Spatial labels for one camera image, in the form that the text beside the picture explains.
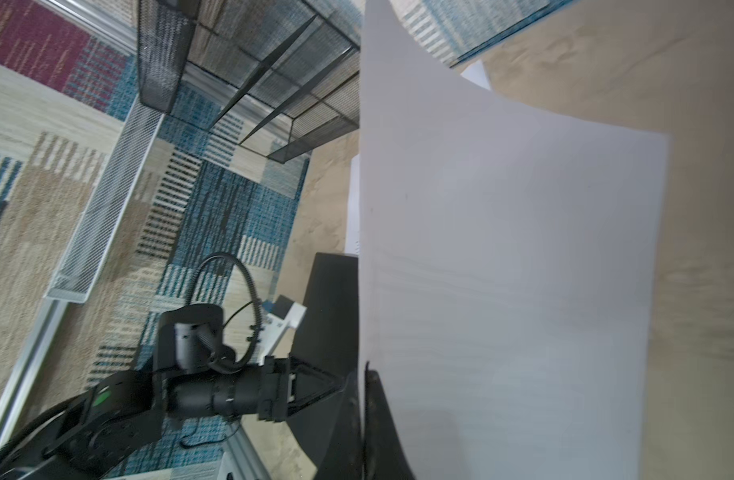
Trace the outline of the orange black file folder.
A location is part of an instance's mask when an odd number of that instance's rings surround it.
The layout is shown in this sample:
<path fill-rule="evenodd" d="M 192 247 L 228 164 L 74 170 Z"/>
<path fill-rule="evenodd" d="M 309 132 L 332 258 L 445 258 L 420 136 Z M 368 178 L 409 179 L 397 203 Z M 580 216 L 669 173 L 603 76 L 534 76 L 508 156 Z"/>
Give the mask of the orange black file folder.
<path fill-rule="evenodd" d="M 358 364 L 358 259 L 342 254 L 316 254 L 303 305 L 306 314 L 294 335 L 291 354 L 347 381 L 350 373 L 357 373 Z M 316 479 L 342 392 L 287 421 L 300 448 L 316 466 Z"/>

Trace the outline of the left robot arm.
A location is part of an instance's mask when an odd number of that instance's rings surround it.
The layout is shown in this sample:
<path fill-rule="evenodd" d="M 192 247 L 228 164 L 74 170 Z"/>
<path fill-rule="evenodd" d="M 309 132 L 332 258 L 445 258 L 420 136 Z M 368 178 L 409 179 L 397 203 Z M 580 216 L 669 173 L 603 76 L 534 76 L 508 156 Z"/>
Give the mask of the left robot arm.
<path fill-rule="evenodd" d="M 216 252 L 197 270 L 227 261 L 242 274 L 253 309 L 243 356 L 224 344 L 220 306 L 194 302 L 159 317 L 154 350 L 143 368 L 119 371 L 45 410 L 0 448 L 0 479 L 100 479 L 140 448 L 156 443 L 171 419 L 256 415 L 284 422 L 341 392 L 345 379 L 295 357 L 256 363 L 264 315 L 247 267 Z"/>

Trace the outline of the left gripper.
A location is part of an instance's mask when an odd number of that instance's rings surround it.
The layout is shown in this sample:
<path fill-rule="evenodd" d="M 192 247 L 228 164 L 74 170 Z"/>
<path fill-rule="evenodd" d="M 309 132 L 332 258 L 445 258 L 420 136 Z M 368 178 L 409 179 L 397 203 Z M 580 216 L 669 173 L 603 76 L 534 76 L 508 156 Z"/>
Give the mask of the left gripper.
<path fill-rule="evenodd" d="M 298 414 L 341 392 L 340 406 L 329 445 L 318 468 L 318 478 L 360 480 L 364 467 L 356 372 L 350 373 L 346 381 L 343 376 L 296 357 L 277 359 L 268 356 L 262 365 L 251 365 L 228 376 L 226 399 L 222 406 L 224 415 L 230 417 L 256 415 L 261 421 L 284 422 L 291 414 Z"/>

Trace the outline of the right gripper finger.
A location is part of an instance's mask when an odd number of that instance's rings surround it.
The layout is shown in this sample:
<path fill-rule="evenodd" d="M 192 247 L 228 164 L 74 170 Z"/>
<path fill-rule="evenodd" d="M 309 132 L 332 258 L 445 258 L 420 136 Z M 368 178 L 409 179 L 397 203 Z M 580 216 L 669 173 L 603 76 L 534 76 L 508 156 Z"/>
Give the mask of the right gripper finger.
<path fill-rule="evenodd" d="M 415 480 L 405 457 L 379 373 L 364 379 L 364 478 Z"/>

